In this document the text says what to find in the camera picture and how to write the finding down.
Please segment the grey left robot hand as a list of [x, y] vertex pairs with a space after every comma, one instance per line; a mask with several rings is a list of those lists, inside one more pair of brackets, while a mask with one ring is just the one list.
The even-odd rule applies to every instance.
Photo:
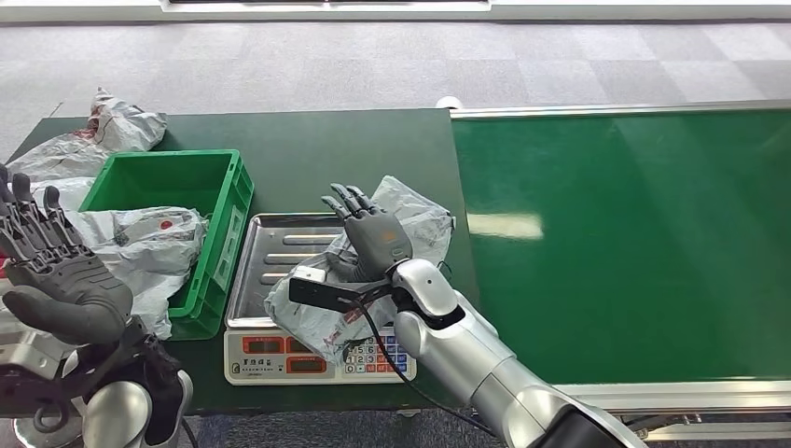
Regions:
[[112, 343], [131, 317], [133, 295], [83, 242], [48, 186], [37, 204], [30, 178], [1, 170], [1, 256], [13, 288], [6, 308], [65, 343]]

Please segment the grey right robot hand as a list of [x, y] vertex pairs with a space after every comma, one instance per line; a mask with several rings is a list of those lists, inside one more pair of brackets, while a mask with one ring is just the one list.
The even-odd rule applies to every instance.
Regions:
[[339, 279], [351, 283], [382, 280], [399, 262], [413, 256], [411, 241], [397, 218], [375, 204], [360, 188], [332, 183], [335, 196], [323, 196], [342, 221], [348, 242], [356, 252], [351, 262], [334, 253], [326, 259]]

